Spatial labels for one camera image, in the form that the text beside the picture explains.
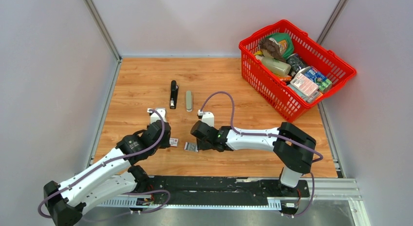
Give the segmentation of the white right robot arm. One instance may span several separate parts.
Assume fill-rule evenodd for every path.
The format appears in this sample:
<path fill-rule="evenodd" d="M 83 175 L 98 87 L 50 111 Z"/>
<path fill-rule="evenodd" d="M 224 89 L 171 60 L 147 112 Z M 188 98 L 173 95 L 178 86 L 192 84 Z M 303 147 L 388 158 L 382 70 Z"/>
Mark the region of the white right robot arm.
<path fill-rule="evenodd" d="M 297 126 L 283 122 L 267 130 L 243 130 L 231 126 L 219 129 L 197 121 L 190 131 L 199 150 L 218 152 L 256 150 L 275 153 L 284 163 L 277 189 L 284 196 L 292 195 L 300 178 L 310 173 L 316 154 L 316 140 Z"/>

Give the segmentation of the black stapler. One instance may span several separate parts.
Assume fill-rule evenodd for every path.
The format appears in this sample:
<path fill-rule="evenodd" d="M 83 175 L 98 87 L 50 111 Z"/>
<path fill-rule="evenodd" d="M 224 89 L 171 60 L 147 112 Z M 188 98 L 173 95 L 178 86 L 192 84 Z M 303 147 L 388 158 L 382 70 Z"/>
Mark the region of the black stapler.
<path fill-rule="evenodd" d="M 176 80 L 172 80 L 171 85 L 170 85 L 170 104 L 169 104 L 170 109 L 176 109 L 178 91 L 179 91 L 179 86 L 177 85 Z"/>

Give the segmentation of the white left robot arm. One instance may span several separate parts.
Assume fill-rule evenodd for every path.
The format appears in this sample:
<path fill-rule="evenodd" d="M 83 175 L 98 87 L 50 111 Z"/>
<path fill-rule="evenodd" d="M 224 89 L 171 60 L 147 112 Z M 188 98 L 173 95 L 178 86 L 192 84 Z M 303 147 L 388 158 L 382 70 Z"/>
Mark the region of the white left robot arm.
<path fill-rule="evenodd" d="M 171 127 L 163 119 L 126 135 L 102 159 L 63 182 L 43 187 L 38 213 L 56 226 L 73 226 L 86 213 L 121 194 L 150 196 L 149 176 L 137 163 L 170 146 Z"/>

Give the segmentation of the white red staple box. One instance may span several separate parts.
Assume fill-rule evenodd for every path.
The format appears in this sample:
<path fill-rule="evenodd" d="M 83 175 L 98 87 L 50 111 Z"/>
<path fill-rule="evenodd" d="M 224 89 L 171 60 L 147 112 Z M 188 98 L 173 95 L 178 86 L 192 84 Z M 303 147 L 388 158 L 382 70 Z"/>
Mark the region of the white red staple box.
<path fill-rule="evenodd" d="M 179 141 L 178 138 L 171 138 L 169 140 L 169 144 L 170 144 L 171 147 L 178 147 L 178 141 Z"/>

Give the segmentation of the grey white stapler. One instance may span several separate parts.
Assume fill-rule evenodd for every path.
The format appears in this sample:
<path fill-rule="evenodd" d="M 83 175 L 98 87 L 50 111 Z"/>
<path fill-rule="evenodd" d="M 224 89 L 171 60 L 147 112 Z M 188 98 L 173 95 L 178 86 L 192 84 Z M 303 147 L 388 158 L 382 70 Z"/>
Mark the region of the grey white stapler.
<path fill-rule="evenodd" d="M 186 111 L 193 111 L 193 95 L 192 91 L 186 91 Z"/>

